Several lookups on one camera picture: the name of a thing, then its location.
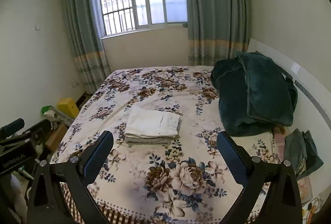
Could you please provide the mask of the folded green clothes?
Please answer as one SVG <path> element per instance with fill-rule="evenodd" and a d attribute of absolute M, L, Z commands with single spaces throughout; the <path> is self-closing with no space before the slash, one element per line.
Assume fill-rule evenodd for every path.
<path fill-rule="evenodd" d="M 284 140 L 284 159 L 291 163 L 297 180 L 309 176 L 324 164 L 310 131 L 295 129 Z"/>

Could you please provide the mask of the brown cardboard box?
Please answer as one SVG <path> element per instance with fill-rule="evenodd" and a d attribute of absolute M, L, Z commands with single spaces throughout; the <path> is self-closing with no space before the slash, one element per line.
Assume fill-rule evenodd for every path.
<path fill-rule="evenodd" d="M 51 153 L 54 153 L 58 148 L 61 140 L 65 136 L 68 128 L 65 124 L 60 124 L 56 130 L 50 132 L 49 138 L 47 139 L 45 146 L 50 150 Z"/>

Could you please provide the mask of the green curtain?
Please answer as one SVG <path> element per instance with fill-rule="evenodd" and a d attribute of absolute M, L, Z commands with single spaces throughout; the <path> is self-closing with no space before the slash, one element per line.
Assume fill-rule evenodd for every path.
<path fill-rule="evenodd" d="M 75 67 L 86 92 L 93 94 L 110 74 L 98 0 L 62 0 L 62 10 Z"/>
<path fill-rule="evenodd" d="M 249 0 L 187 0 L 190 65 L 213 66 L 247 51 L 249 12 Z"/>

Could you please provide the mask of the dark green blanket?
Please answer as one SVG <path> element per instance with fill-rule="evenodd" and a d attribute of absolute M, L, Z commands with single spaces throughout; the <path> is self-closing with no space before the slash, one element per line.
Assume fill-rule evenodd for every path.
<path fill-rule="evenodd" d="M 289 127 L 298 93 L 293 80 L 259 53 L 238 52 L 218 61 L 211 82 L 219 95 L 219 114 L 225 131 L 234 137 L 254 136 L 276 125 Z"/>

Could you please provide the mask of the right green curtain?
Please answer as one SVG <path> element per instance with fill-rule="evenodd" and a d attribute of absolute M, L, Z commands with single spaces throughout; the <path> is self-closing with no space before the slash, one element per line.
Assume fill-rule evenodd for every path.
<path fill-rule="evenodd" d="M 249 12 L 249 0 L 187 0 L 190 65 L 213 66 L 247 51 Z"/>

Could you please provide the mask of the grey folded garment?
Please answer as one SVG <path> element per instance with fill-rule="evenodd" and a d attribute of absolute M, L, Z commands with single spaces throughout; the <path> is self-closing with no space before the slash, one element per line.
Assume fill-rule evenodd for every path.
<path fill-rule="evenodd" d="M 176 136 L 166 137 L 131 137 L 125 136 L 125 142 L 128 144 L 152 144 L 152 145 L 168 145 L 174 139 L 179 138 Z"/>

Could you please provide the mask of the left green curtain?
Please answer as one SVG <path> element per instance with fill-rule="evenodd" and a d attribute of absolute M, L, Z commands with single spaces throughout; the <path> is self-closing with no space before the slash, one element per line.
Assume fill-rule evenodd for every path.
<path fill-rule="evenodd" d="M 86 92 L 93 94 L 110 74 L 98 0 L 62 0 L 62 10 L 75 67 Z"/>

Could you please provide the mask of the white headboard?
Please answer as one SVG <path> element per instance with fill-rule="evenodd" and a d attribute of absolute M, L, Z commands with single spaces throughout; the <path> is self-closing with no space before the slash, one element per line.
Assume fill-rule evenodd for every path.
<path fill-rule="evenodd" d="M 318 79 L 291 58 L 256 39 L 250 39 L 248 50 L 271 58 L 292 79 L 298 91 L 295 122 L 320 121 L 319 124 L 330 127 L 330 92 Z"/>

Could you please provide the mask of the white pants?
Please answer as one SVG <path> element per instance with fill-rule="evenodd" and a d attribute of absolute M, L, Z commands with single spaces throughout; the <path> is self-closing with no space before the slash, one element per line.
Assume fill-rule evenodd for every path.
<path fill-rule="evenodd" d="M 126 123 L 125 135 L 139 138 L 175 137 L 180 115 L 133 106 Z"/>

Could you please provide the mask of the yellow box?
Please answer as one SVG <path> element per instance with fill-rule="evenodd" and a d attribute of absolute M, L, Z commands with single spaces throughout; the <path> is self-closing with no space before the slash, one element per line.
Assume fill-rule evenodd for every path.
<path fill-rule="evenodd" d="M 75 119 L 80 112 L 73 98 L 62 98 L 58 101 L 57 108 L 72 119 Z"/>

